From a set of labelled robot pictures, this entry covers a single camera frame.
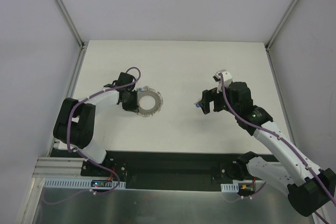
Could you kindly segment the silver disc with key rings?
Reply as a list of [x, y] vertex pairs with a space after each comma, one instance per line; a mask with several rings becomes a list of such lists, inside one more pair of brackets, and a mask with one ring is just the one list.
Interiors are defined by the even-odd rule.
[[142, 117], [153, 116], [159, 112], [163, 105], [163, 98], [161, 94], [153, 88], [148, 86], [138, 88], [138, 112], [137, 115]]

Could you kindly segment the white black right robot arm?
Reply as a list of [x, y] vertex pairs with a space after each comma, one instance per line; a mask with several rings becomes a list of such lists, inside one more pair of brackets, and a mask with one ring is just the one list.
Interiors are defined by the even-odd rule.
[[282, 165], [269, 164], [254, 152], [241, 155], [227, 169], [227, 175], [235, 180], [251, 176], [281, 191], [292, 207], [302, 216], [309, 216], [328, 202], [335, 203], [335, 172], [322, 169], [307, 158], [282, 134], [271, 115], [254, 104], [251, 91], [244, 82], [233, 82], [216, 77], [217, 88], [204, 90], [197, 105], [204, 114], [214, 111], [231, 113], [237, 124], [266, 147]]

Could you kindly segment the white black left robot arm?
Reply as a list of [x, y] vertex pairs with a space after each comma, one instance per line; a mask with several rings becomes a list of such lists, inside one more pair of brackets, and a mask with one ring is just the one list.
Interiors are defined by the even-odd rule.
[[92, 160], [92, 169], [99, 176], [108, 175], [111, 164], [105, 160], [107, 151], [93, 138], [95, 118], [114, 105], [121, 105], [123, 110], [137, 113], [137, 81], [138, 78], [128, 72], [121, 72], [117, 80], [106, 84], [97, 93], [82, 100], [66, 98], [62, 102], [53, 137], [66, 144], [68, 151], [79, 152]]

